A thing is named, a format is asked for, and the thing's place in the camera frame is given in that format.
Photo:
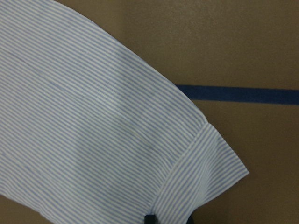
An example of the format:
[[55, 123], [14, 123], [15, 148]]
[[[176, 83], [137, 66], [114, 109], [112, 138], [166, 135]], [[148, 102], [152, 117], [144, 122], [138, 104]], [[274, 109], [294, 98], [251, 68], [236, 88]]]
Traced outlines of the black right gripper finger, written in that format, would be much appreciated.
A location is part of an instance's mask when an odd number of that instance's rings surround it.
[[144, 224], [158, 224], [158, 219], [155, 214], [148, 214], [144, 216]]

